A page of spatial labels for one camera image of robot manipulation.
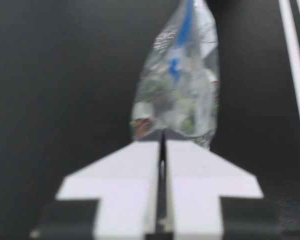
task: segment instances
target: dark gray surface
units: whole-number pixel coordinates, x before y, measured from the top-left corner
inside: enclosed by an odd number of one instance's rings
[[[210,0],[211,149],[257,175],[300,234],[300,120],[276,0]],[[130,141],[136,84],[176,0],[0,0],[0,234],[27,235],[66,174]]]

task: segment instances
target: plastic wrapper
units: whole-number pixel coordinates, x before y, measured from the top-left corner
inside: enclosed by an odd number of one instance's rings
[[[154,41],[134,99],[134,139],[170,128],[209,147],[218,109],[218,40],[205,1],[182,0]]]

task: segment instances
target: plastic bag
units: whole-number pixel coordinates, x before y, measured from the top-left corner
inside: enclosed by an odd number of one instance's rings
[[[218,109],[218,40],[204,0],[181,0],[154,41],[132,109],[134,139],[170,128],[209,147]]]

